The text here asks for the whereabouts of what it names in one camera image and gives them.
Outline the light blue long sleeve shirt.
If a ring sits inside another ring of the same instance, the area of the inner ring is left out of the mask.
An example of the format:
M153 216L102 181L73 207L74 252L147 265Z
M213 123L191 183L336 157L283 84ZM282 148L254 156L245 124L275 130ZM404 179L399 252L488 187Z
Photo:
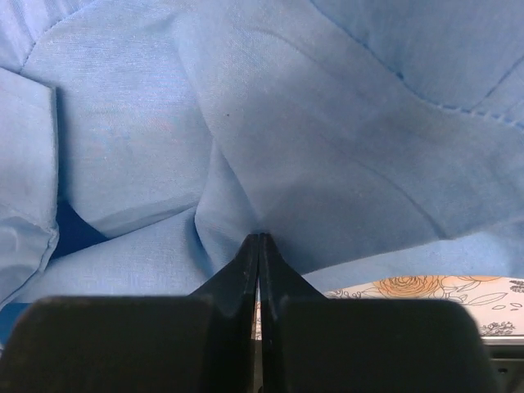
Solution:
M3 323L257 232L321 290L521 278L522 2L2 2Z

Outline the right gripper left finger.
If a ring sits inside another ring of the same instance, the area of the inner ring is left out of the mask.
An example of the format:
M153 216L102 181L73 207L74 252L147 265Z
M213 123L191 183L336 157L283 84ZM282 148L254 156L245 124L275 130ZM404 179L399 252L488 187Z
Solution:
M259 238L187 296L54 296L18 319L4 392L248 392Z

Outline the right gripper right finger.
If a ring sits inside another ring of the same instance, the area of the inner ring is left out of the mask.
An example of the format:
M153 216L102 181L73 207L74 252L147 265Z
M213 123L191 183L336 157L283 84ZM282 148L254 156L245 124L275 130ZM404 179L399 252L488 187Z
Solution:
M329 299L259 243L266 392L495 392L468 312L447 300Z

